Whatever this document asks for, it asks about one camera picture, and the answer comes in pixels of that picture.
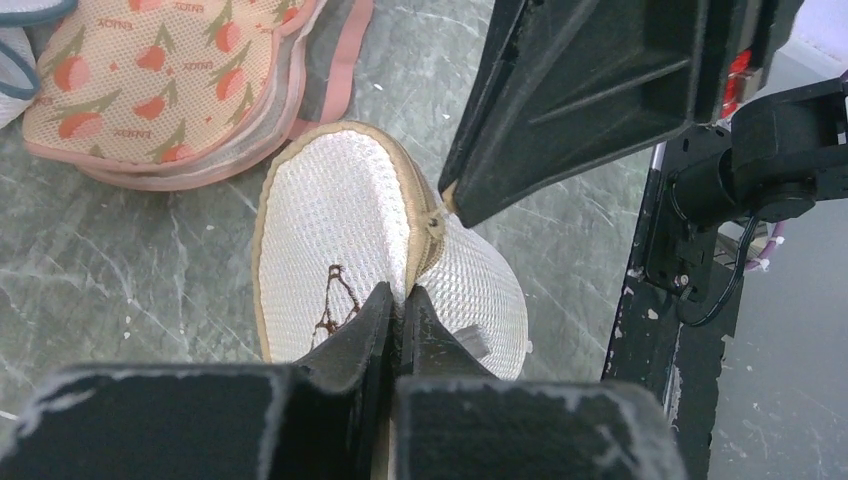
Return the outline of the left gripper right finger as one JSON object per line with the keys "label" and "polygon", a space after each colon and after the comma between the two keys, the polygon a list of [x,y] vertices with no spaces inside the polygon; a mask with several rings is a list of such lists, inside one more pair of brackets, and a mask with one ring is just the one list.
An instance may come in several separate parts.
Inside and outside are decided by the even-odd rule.
{"label": "left gripper right finger", "polygon": [[663,409],[644,388],[501,380],[442,325],[419,286],[403,328],[393,478],[686,477]]}

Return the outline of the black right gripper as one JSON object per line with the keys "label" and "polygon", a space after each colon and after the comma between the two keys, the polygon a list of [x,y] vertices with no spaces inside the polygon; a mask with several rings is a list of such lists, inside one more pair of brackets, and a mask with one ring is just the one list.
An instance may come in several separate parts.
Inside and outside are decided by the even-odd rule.
{"label": "black right gripper", "polygon": [[767,82],[800,1],[497,1],[438,188],[466,227],[722,120]]}

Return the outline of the white mesh laundry bag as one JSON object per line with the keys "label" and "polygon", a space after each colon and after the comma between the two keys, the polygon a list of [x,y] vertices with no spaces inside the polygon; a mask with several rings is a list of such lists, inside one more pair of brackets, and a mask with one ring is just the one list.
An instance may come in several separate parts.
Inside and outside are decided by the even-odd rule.
{"label": "white mesh laundry bag", "polygon": [[465,228],[388,133],[320,126],[272,162],[253,238],[263,358],[288,363],[335,335],[379,283],[397,305],[426,289],[441,324],[504,380],[530,350],[525,296],[506,259]]}

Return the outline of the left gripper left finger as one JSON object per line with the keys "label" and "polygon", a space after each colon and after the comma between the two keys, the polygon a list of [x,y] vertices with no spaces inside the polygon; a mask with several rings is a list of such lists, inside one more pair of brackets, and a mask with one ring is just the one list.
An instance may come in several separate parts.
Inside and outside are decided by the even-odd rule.
{"label": "left gripper left finger", "polygon": [[83,365],[36,391],[5,479],[366,479],[393,296],[288,364]]}

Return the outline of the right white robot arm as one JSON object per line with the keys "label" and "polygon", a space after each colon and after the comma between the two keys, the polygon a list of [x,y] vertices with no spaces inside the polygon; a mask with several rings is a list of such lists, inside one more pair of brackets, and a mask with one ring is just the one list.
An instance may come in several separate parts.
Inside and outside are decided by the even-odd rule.
{"label": "right white robot arm", "polygon": [[721,224],[746,227],[847,195],[847,81],[761,96],[797,1],[498,1],[438,189],[475,226],[532,193],[652,147],[660,177],[645,276],[701,300]]}

